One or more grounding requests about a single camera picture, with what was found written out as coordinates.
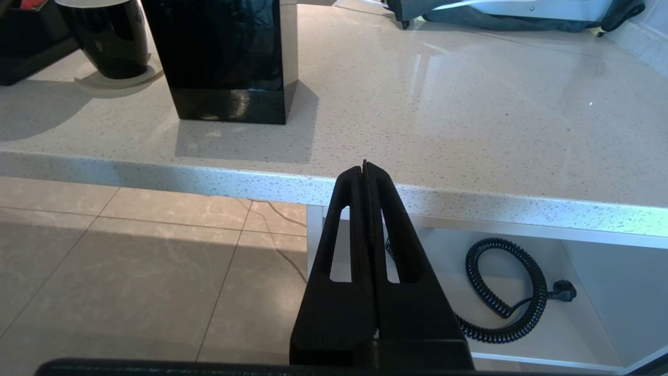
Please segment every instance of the white quartz countertop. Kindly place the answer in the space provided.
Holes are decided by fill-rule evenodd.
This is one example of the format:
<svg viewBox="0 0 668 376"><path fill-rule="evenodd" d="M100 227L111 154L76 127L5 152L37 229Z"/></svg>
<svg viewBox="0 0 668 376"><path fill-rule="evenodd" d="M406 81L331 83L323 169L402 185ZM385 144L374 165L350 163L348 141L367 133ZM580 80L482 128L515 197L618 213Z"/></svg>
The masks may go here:
<svg viewBox="0 0 668 376"><path fill-rule="evenodd" d="M409 213L668 236L668 78L590 33L383 13L299 5L285 126L179 120L164 77L82 90L75 52L0 88L0 175L326 205L367 159Z"/></svg>

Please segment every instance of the black square vase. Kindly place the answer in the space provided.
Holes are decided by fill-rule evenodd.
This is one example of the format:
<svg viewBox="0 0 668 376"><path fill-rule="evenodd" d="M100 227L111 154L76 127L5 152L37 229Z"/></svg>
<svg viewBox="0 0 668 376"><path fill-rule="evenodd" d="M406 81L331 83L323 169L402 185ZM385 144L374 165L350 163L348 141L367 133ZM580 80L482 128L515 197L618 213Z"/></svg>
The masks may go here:
<svg viewBox="0 0 668 376"><path fill-rule="evenodd" d="M181 119L285 124L297 87L296 0L144 0Z"/></svg>

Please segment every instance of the coaster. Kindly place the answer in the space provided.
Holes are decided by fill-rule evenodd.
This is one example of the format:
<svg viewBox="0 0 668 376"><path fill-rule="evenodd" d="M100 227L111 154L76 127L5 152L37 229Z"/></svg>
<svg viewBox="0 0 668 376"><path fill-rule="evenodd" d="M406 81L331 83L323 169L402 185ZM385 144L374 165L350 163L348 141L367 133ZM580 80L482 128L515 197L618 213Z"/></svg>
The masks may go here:
<svg viewBox="0 0 668 376"><path fill-rule="evenodd" d="M103 76L93 64L86 60L74 73L74 82L86 91L107 92L110 90L132 89L143 86L143 83L153 81L156 76L162 75L162 64L156 54L150 54L146 72L132 78L114 80Z"/></svg>

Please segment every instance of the cable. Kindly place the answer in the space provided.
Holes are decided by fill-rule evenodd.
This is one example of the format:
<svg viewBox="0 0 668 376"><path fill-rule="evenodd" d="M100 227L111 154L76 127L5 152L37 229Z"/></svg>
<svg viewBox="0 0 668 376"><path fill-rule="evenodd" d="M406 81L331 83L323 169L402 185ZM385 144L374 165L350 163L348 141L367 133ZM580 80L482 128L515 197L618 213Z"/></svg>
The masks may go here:
<svg viewBox="0 0 668 376"><path fill-rule="evenodd" d="M389 239L385 242L385 249L394 260ZM478 260L480 255L491 249L504 250L522 263L531 279L532 296L530 298L521 300L511 307L485 284L480 274ZM467 337L485 343L509 343L521 339L536 327L548 299L570 302L576 296L575 287L565 280L555 282L554 291L548 292L545 276L536 261L517 244L500 238L480 240L468 250L466 254L466 277L480 299L502 318L509 318L515 310L523 304L529 303L529 307L517 321L502 328L483 328L455 314L462 331Z"/></svg>

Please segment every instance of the beige floor tile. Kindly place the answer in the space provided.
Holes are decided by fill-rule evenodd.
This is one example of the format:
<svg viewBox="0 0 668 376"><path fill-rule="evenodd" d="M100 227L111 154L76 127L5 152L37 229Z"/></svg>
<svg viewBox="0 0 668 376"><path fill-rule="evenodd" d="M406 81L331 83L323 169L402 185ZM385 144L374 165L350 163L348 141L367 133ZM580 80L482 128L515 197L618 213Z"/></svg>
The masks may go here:
<svg viewBox="0 0 668 376"><path fill-rule="evenodd" d="M238 235L98 218L0 338L3 376L59 357L195 360Z"/></svg>
<svg viewBox="0 0 668 376"><path fill-rule="evenodd" d="M95 217L0 209L0 335Z"/></svg>
<svg viewBox="0 0 668 376"><path fill-rule="evenodd" d="M0 206L97 215L117 187L0 177Z"/></svg>
<svg viewBox="0 0 668 376"><path fill-rule="evenodd" d="M306 260L306 238L242 232L198 360L287 364Z"/></svg>
<svg viewBox="0 0 668 376"><path fill-rule="evenodd" d="M241 229L251 201L121 188L101 216Z"/></svg>
<svg viewBox="0 0 668 376"><path fill-rule="evenodd" d="M306 236L306 205L253 201L244 229Z"/></svg>

